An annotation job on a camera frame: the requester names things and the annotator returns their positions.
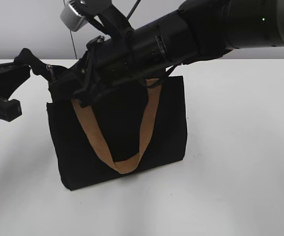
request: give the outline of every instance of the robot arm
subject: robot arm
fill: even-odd
[[[0,65],[0,119],[21,114],[19,102],[7,99],[27,80],[29,66],[49,82],[54,100],[77,99],[86,107],[130,80],[146,86],[146,79],[160,78],[155,87],[182,64],[236,49],[284,46],[284,0],[186,0],[139,29],[111,0],[70,0],[61,19],[72,31],[90,23],[111,39],[89,41],[85,55],[69,69],[45,65],[28,49],[14,64]]]

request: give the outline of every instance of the white tabletop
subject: white tabletop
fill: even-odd
[[[20,87],[23,116],[0,121],[0,236],[284,236],[284,60],[175,75],[185,77],[184,161],[74,192],[60,182],[46,81]]]

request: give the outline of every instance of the black tote bag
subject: black tote bag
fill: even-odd
[[[133,81],[92,106],[114,162],[139,153],[140,127],[148,102],[147,89]],[[47,104],[47,111],[61,181],[70,190],[177,162],[185,155],[187,123],[182,76],[169,77],[162,84],[152,137],[139,165],[126,174],[97,156],[70,100]]]

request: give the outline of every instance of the black cable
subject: black cable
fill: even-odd
[[[77,56],[77,51],[76,51],[76,49],[75,49],[74,39],[73,39],[72,31],[71,31],[71,30],[70,30],[70,36],[71,36],[71,40],[72,40],[72,45],[73,45],[73,50],[74,50],[75,59],[77,60],[77,59],[78,59],[78,56]]]
[[[130,11],[129,15],[127,16],[127,20],[131,18],[135,10],[137,9],[138,5],[140,4],[141,0],[137,0],[136,4],[134,4],[132,10]]]

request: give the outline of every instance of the bag handle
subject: bag handle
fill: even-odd
[[[148,80],[147,84],[152,85],[157,80],[158,79]],[[101,129],[99,128],[92,107],[82,108],[76,100],[72,100],[72,105],[79,119],[79,122],[97,156],[109,167],[119,172],[120,174],[130,173],[138,167],[151,141],[157,109],[160,101],[161,90],[162,86],[147,89],[148,104],[146,105],[140,126],[139,153],[129,158],[128,160],[119,162],[113,161],[113,157],[101,132]]]

